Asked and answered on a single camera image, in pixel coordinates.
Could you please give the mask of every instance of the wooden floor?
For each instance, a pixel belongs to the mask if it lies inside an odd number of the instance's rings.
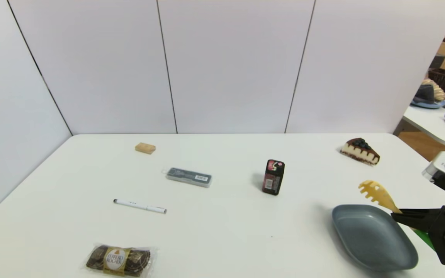
[[[443,144],[420,131],[401,132],[399,138],[428,161],[433,160],[440,151],[445,150]]]

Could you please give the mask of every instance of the white table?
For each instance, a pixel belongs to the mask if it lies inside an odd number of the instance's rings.
[[[445,145],[445,108],[426,109],[408,106],[403,120]]]
[[[360,136],[381,155],[377,166],[338,153]],[[138,153],[139,142],[157,150]],[[286,163],[277,197],[261,192],[268,159]],[[331,210],[371,204],[357,188],[367,179],[401,208],[438,208],[445,192],[422,177],[426,166],[391,134],[74,136],[0,204],[0,278],[101,277],[83,267],[98,243],[160,248],[156,278],[371,277],[346,255]],[[171,181],[168,167],[214,179],[210,188]],[[445,277],[436,254],[403,229],[419,263],[390,277]]]

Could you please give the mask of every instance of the green handle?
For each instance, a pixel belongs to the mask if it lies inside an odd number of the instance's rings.
[[[430,248],[432,248],[432,250],[435,251],[434,245],[432,244],[432,241],[430,240],[429,235],[426,232],[420,231],[419,229],[414,229],[413,231],[415,232],[415,234],[417,234],[419,238],[421,238],[425,243],[427,243],[427,245],[429,245]]]

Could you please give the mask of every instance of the chocolate crust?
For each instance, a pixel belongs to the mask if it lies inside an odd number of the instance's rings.
[[[351,157],[351,158],[353,158],[354,160],[357,160],[357,161],[359,161],[359,162],[363,162],[363,163],[365,163],[365,164],[369,164],[369,165],[371,165],[371,166],[374,166],[374,165],[375,165],[374,163],[370,162],[369,160],[365,160],[365,159],[363,159],[363,158],[354,156],[354,155],[352,155],[351,153],[345,153],[344,151],[340,151],[340,153],[342,153],[342,154],[344,154],[344,155],[346,155],[346,156],[349,156],[349,157]]]

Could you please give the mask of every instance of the cheesecake slice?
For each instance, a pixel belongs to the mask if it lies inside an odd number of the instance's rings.
[[[376,165],[380,156],[363,138],[351,139],[341,148],[341,153],[369,165]]]

